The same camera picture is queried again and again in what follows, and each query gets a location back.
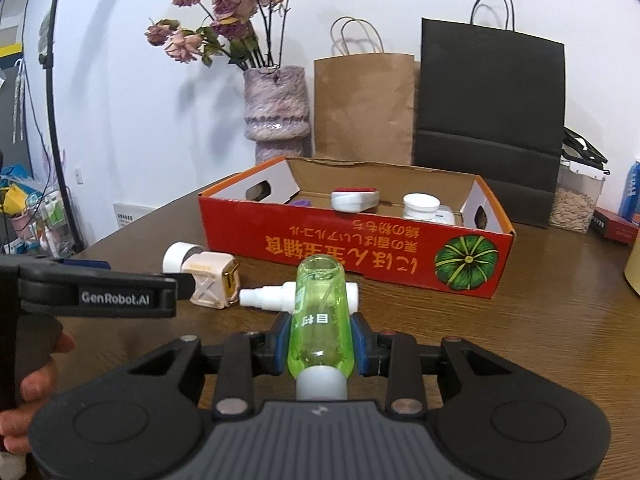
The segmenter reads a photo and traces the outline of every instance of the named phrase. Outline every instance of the wooden table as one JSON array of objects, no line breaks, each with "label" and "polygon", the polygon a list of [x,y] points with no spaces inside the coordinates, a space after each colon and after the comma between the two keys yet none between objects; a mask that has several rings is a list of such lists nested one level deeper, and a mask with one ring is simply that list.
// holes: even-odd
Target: wooden table
[{"label": "wooden table", "polygon": [[[612,443],[598,480],[640,478],[640,301],[622,271],[630,249],[588,233],[517,226],[518,238],[492,300],[364,280],[360,309],[374,330],[415,335],[438,344],[464,336],[480,346],[569,387],[596,402],[609,417]],[[161,270],[166,248],[176,241],[205,245],[196,193],[134,222],[87,249],[82,256],[107,260],[114,270]],[[243,286],[293,280],[295,267],[241,259]],[[78,342],[57,356],[60,386],[69,388],[185,333],[204,344],[236,331],[265,330],[275,314],[239,306],[209,310],[182,302],[171,320],[67,319]],[[210,401],[207,380],[201,401]],[[426,380],[431,406],[440,402]],[[382,398],[384,380],[350,379],[350,396]],[[258,378],[256,399],[292,398],[293,382]],[[30,478],[37,478],[30,473]]]}]

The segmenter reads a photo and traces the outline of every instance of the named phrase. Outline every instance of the green plastic bottle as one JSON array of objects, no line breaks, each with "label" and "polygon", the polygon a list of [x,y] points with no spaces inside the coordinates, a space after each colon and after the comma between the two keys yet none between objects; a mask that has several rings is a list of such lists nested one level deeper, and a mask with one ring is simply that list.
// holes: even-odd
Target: green plastic bottle
[{"label": "green plastic bottle", "polygon": [[298,400],[346,400],[353,341],[344,269],[331,256],[315,254],[298,267],[287,363]]}]

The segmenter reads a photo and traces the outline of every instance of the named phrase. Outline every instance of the black paper bag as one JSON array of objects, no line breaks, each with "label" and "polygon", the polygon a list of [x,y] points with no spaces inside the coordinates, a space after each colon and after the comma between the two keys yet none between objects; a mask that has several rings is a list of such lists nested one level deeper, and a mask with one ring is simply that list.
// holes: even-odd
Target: black paper bag
[{"label": "black paper bag", "polygon": [[564,45],[472,22],[473,13],[469,24],[422,20],[414,164],[479,174],[512,221],[546,227],[564,137]]}]

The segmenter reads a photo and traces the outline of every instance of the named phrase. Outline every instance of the yellow bag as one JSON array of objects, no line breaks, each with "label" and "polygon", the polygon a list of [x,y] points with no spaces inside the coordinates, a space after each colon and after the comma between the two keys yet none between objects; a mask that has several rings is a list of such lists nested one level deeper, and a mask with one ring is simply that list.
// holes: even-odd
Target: yellow bag
[{"label": "yellow bag", "polygon": [[4,203],[2,204],[5,214],[19,215],[24,210],[27,194],[15,184],[3,187],[1,191],[5,192]]}]

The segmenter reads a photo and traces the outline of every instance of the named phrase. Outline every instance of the paper bag handle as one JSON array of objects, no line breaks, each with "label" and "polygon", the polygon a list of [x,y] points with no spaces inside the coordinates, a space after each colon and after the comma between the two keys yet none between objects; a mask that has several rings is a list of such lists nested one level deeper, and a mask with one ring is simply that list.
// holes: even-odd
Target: paper bag handle
[{"label": "paper bag handle", "polygon": [[[476,2],[474,3],[473,8],[471,9],[471,17],[469,18],[469,23],[471,25],[475,25],[474,23],[474,15],[476,13],[476,10],[478,10],[478,7],[480,5],[480,2],[482,0],[476,0]],[[504,24],[504,30],[509,30],[509,6],[507,4],[507,0],[503,0],[504,1],[504,8],[507,9],[507,21]],[[516,31],[516,9],[513,7],[513,0],[509,0],[511,3],[511,30],[513,32]]]},{"label": "paper bag handle", "polygon": [[[342,24],[342,27],[340,28],[340,37],[342,38],[342,43],[340,45],[340,41],[337,41],[334,37],[334,28],[335,26],[341,22],[342,20],[347,20],[346,22],[344,22]],[[340,18],[338,18],[337,20],[335,20],[332,24],[331,24],[331,29],[329,31],[329,34],[331,35],[331,40],[333,45],[335,45],[338,48],[338,45],[340,45],[341,47],[343,47],[344,51],[342,51],[340,48],[338,48],[338,52],[340,52],[340,54],[342,56],[350,56],[351,52],[349,51],[349,47],[347,46],[347,40],[344,37],[344,28],[349,25],[350,23],[355,22],[357,24],[360,25],[360,27],[362,27],[362,30],[364,31],[364,33],[366,34],[367,38],[369,39],[369,41],[371,42],[372,46],[373,46],[373,51],[377,52],[376,49],[376,43],[375,41],[373,41],[369,35],[369,32],[367,31],[366,27],[364,26],[364,23],[366,23],[367,25],[369,25],[369,27],[372,28],[373,32],[376,33],[376,36],[378,37],[378,42],[380,43],[380,52],[384,52],[385,51],[385,45],[382,43],[382,38],[380,37],[380,34],[378,32],[378,30],[376,29],[376,27],[374,27],[373,25],[371,25],[370,22],[368,22],[367,20],[363,20],[361,18],[354,18],[353,16],[341,16]]]}]

